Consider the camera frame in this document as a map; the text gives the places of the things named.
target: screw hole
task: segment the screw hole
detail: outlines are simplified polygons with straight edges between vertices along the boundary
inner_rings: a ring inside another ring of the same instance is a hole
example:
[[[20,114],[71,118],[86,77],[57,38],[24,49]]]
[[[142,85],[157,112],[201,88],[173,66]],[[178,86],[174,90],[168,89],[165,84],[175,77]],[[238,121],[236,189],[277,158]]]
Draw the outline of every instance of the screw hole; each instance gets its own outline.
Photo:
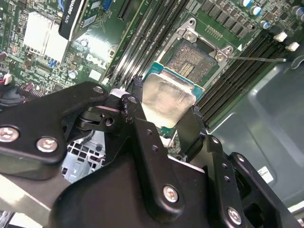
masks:
[[[105,125],[106,125],[107,127],[110,127],[110,126],[112,126],[112,124],[114,123],[114,119],[113,119],[113,118],[106,118],[106,119],[104,120],[104,123],[105,123]]]
[[[153,146],[152,146],[152,150],[153,150],[154,152],[157,152],[157,151],[158,151],[158,147],[155,146],[155,145],[153,145]]]
[[[227,181],[228,183],[230,183],[230,178],[228,176],[225,176],[225,181]]]

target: wire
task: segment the wire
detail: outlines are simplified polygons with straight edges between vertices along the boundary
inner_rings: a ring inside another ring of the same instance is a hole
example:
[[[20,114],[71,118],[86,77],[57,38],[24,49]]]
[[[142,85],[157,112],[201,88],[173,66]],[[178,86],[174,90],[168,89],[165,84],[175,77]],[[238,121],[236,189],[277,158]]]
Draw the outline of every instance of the wire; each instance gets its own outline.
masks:
[[[58,0],[58,5],[61,8],[62,12],[65,11],[65,7],[63,6],[62,0]]]

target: black ram slot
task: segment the black ram slot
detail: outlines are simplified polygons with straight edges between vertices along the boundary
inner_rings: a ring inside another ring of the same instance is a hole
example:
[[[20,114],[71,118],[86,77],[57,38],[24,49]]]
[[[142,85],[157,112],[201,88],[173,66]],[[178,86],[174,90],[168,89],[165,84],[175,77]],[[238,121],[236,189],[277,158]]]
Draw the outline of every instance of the black ram slot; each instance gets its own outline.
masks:
[[[284,54],[284,45],[278,44],[271,35],[262,32],[241,56],[277,58]],[[211,123],[234,99],[243,94],[270,64],[272,63],[236,60],[199,102],[204,121]]]

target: capacitor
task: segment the capacitor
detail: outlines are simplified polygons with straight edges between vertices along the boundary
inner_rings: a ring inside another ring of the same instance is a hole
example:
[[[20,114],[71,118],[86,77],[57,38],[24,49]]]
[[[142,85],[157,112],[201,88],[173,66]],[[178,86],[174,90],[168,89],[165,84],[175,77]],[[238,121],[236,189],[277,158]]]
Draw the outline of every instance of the capacitor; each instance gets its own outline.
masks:
[[[250,14],[251,14],[252,16],[258,16],[258,15],[261,14],[261,12],[262,12],[262,8],[259,7],[259,6],[253,6],[253,7],[251,7],[251,9],[250,9]]]
[[[86,47],[89,44],[89,41],[87,39],[83,39],[80,41],[81,45]]]
[[[261,21],[260,26],[262,29],[269,29],[271,24],[265,20]]]
[[[304,8],[303,7],[301,7],[301,6],[294,6],[294,7],[292,7],[292,9],[291,9],[291,14],[292,15],[295,15],[295,16],[301,16],[301,15],[303,15],[304,14]]]
[[[241,0],[239,4],[242,7],[249,7],[252,4],[252,0]]]
[[[299,21],[304,21],[304,14],[302,14],[301,16],[297,16],[296,17]]]
[[[75,79],[76,76],[78,75],[78,72],[76,70],[70,70],[68,72],[68,76],[71,78],[71,79]]]
[[[5,59],[8,54],[5,51],[0,52],[0,59]]]

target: silver screw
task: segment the silver screw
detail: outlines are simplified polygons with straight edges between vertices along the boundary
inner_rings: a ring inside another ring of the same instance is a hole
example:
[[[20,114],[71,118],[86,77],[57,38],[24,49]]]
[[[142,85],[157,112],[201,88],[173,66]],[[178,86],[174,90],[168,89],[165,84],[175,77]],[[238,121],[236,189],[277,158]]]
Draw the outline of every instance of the silver screw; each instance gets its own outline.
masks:
[[[179,199],[177,191],[170,186],[165,186],[163,188],[163,194],[164,194],[165,198],[167,199],[167,201],[169,201],[171,203],[175,203]]]
[[[244,162],[245,161],[245,159],[241,156],[241,155],[237,155],[237,158],[241,161],[241,162]]]
[[[137,103],[135,97],[130,96],[130,97],[128,97],[128,99],[129,99],[129,101],[131,101],[131,102],[133,102],[135,104]]]
[[[215,142],[216,144],[218,144],[218,139],[216,137],[212,137],[213,142]]]
[[[46,137],[39,139],[36,146],[41,152],[51,153],[57,149],[58,143],[54,139]]]
[[[239,213],[233,209],[233,208],[228,208],[227,210],[228,215],[230,217],[230,219],[237,225],[241,225],[242,224],[242,219],[241,216],[239,215]]]
[[[19,132],[12,127],[0,128],[0,142],[9,143],[19,138]]]
[[[225,58],[222,54],[218,54],[215,59],[218,61],[218,62],[222,62]]]
[[[104,90],[100,86],[95,86],[93,89],[94,89],[95,92],[97,92],[99,94],[103,94],[104,93]]]

